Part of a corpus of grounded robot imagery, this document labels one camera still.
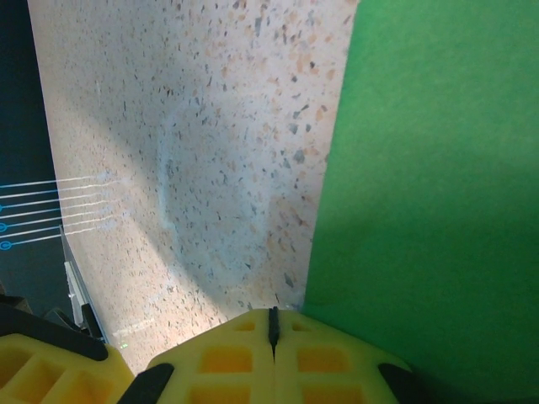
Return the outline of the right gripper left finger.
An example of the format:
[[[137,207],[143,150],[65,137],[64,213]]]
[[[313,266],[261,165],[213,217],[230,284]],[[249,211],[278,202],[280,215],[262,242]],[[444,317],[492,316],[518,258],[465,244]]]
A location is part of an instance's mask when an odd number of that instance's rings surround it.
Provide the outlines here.
[[[272,403],[270,310],[248,311],[154,357],[123,403]]]

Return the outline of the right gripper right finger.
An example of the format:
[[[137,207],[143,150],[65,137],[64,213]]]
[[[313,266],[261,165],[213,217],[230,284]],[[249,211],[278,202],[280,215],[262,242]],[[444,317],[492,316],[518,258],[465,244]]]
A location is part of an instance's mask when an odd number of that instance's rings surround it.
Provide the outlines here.
[[[272,310],[277,403],[424,403],[397,356],[297,311]]]

